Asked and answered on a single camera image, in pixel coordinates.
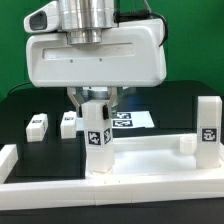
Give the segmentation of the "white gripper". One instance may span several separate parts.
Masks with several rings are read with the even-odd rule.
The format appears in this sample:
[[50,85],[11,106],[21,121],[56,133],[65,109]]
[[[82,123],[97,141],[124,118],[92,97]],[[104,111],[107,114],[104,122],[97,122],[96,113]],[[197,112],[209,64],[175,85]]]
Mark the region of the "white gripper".
[[156,86],[166,77],[163,44],[167,22],[149,9],[121,13],[113,1],[52,1],[24,19],[30,81],[38,87],[68,87],[82,116],[75,87],[108,87],[102,108],[110,119],[122,86]]

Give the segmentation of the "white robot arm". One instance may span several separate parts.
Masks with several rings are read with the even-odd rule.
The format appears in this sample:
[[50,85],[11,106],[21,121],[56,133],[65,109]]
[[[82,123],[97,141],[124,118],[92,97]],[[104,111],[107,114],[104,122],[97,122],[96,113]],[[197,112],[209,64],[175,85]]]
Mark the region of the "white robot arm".
[[118,0],[53,0],[24,19],[30,81],[65,87],[80,117],[79,87],[105,87],[111,117],[119,87],[154,87],[166,77],[165,18],[146,9],[122,13]]

